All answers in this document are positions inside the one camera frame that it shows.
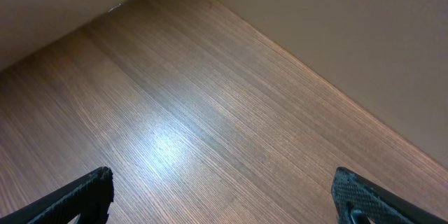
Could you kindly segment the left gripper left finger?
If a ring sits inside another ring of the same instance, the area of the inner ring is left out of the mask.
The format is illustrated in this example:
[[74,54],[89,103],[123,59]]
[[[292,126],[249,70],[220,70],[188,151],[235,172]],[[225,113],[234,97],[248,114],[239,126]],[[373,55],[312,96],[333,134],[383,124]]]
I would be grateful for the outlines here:
[[113,172],[99,167],[1,218],[2,223],[105,224],[114,199]]

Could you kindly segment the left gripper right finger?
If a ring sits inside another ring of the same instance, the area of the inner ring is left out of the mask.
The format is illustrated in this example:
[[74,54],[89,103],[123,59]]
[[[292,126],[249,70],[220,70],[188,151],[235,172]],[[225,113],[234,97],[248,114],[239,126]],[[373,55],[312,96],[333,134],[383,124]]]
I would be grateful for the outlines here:
[[336,169],[331,194],[339,224],[447,224],[346,167]]

